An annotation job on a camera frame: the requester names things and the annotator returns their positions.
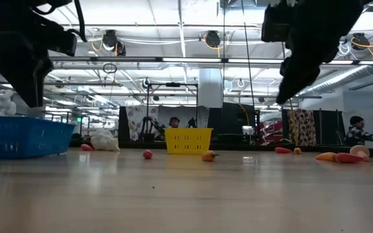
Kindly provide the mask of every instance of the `yellow plastic basket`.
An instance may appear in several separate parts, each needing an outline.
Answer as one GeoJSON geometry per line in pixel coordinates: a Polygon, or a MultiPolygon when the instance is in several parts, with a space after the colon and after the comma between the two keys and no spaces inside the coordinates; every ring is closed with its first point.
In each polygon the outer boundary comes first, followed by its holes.
{"type": "Polygon", "coordinates": [[[169,154],[199,155],[210,148],[211,128],[165,129],[169,154]]]}

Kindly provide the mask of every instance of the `basket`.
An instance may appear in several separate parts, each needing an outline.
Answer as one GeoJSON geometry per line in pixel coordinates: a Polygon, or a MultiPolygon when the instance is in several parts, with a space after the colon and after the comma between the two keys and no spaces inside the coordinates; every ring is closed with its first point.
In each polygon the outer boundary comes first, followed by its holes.
{"type": "Polygon", "coordinates": [[[211,132],[210,128],[165,129],[168,153],[200,155],[210,147],[211,132]]]}
{"type": "Polygon", "coordinates": [[[27,159],[66,152],[74,125],[0,116],[0,159],[27,159]]]}

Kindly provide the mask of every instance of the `blue plastic basket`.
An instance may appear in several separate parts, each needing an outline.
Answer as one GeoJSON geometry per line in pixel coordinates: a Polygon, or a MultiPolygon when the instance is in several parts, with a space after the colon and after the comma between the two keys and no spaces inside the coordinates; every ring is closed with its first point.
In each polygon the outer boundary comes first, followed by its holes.
{"type": "Polygon", "coordinates": [[[31,117],[0,116],[0,159],[66,152],[74,125],[31,117]]]}

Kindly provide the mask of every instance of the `white plush toy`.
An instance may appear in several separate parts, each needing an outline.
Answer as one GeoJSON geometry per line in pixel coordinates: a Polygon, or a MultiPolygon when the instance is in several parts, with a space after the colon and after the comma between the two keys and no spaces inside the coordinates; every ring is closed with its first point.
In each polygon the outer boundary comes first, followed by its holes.
{"type": "Polygon", "coordinates": [[[0,90],[0,116],[14,116],[17,112],[16,103],[11,102],[11,90],[0,90]]]}
{"type": "Polygon", "coordinates": [[[91,135],[90,142],[95,150],[120,151],[119,141],[106,129],[96,130],[91,135]]]}

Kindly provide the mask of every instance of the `man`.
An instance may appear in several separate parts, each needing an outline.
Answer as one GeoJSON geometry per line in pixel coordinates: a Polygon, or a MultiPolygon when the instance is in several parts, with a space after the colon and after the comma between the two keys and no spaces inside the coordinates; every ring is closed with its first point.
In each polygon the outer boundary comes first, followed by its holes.
{"type": "Polygon", "coordinates": [[[179,122],[180,120],[176,116],[173,116],[169,120],[169,126],[172,128],[178,128],[179,122]]]}
{"type": "Polygon", "coordinates": [[[347,146],[365,145],[365,141],[373,142],[373,134],[363,131],[365,123],[360,116],[350,118],[349,131],[346,134],[345,142],[347,146]]]}

